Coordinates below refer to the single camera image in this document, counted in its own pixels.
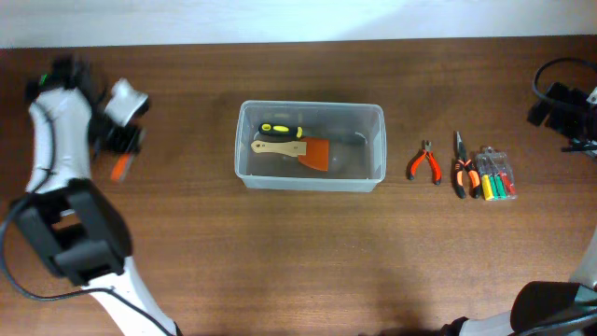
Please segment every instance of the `orange scraper blade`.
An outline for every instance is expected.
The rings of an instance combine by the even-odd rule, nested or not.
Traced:
[[[300,141],[307,143],[307,155],[299,155],[298,161],[309,168],[327,172],[329,140],[305,137]]]

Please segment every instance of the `plastic case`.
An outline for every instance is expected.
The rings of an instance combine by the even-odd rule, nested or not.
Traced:
[[[329,170],[316,171],[282,154],[255,153],[255,140],[291,140],[260,134],[263,122],[300,126],[309,135],[330,139]],[[342,141],[347,136],[364,139],[362,144]],[[234,171],[248,188],[369,192],[385,178],[385,164],[385,124],[378,105],[247,101],[241,106]]]
[[[504,152],[487,147],[475,158],[479,168],[485,201],[513,200],[517,198],[514,174]]]

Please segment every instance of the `pliers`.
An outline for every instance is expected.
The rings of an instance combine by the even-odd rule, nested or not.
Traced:
[[[475,169],[475,165],[472,160],[466,157],[466,148],[463,144],[463,139],[460,138],[460,133],[456,132],[456,178],[454,186],[456,188],[456,194],[461,199],[466,198],[465,187],[463,187],[463,169],[468,173],[471,183],[473,184],[473,197],[478,198],[481,195],[481,182],[479,179],[479,173]]]
[[[425,157],[429,160],[431,170],[433,171],[433,183],[439,186],[439,183],[441,182],[441,170],[439,170],[439,165],[437,164],[436,158],[433,157],[433,151],[431,150],[431,141],[423,141],[423,150],[421,150],[419,154],[417,154],[415,161],[410,166],[409,180],[414,179],[414,175],[417,172],[417,167],[419,167],[419,164]]]

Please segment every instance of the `screwdriver set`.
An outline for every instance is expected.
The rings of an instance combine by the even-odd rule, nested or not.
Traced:
[[[487,147],[475,160],[485,201],[513,200],[517,197],[514,174],[507,162],[506,153]]]

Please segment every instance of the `white background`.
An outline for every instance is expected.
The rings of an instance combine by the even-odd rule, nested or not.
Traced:
[[[597,0],[0,0],[0,47],[597,34]]]

